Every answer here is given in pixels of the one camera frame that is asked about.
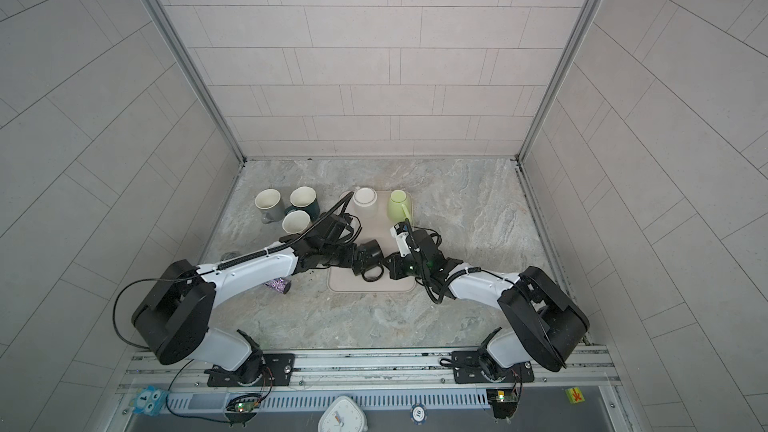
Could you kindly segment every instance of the white mug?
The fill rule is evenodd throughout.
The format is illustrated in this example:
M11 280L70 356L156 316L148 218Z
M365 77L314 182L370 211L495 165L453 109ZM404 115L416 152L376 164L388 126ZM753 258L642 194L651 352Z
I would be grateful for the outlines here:
M283 230L288 234L301 234L310 226L310 215L303 210L294 210L283 219Z
M355 204L355 212L359 217L370 218L376 215L378 207L376 191L370 187L356 187L352 201Z

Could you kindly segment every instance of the blue poker chip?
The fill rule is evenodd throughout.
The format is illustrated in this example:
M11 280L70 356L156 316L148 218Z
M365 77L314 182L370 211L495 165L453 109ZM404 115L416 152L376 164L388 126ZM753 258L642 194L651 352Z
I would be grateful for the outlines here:
M424 424L424 421L427 420L427 411L423 405L415 404L411 407L411 420L416 425Z

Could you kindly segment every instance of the yellow block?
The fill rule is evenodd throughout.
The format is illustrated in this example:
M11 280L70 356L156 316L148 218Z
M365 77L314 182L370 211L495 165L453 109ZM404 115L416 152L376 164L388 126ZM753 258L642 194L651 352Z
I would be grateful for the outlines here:
M584 402L584 394L581 393L581 389L578 387L565 389L565 395L568 396L568 401L572 404L578 404Z

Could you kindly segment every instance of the beige tray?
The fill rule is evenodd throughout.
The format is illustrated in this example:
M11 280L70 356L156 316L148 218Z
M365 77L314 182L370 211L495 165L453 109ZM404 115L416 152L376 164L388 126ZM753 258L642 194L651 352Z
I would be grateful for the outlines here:
M382 248L384 257L397 252L395 239L389 233L389 229L395 224L386 216L386 204L389 201L391 192L376 191L378 198L376 206L378 210L376 215L370 218L360 217L362 232L355 241L356 244L362 244L369 240L379 241L379 247ZM355 203L350 202L346 208L347 211L356 216ZM379 269L368 271L367 275L376 276ZM333 292L410 292L416 286L413 277L401 278L393 281L389 278L389 271L384 267L384 275L376 282L366 282L360 275L354 275L350 268L331 267L328 274L328 288Z

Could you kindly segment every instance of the gray mug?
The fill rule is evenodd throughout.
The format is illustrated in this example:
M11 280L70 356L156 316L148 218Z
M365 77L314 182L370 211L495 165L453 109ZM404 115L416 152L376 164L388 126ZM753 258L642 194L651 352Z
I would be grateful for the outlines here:
M256 196L256 207L261 210L261 222L271 224L283 220L286 214L286 208L283 205L283 198L280 191L274 188L268 188L259 192Z

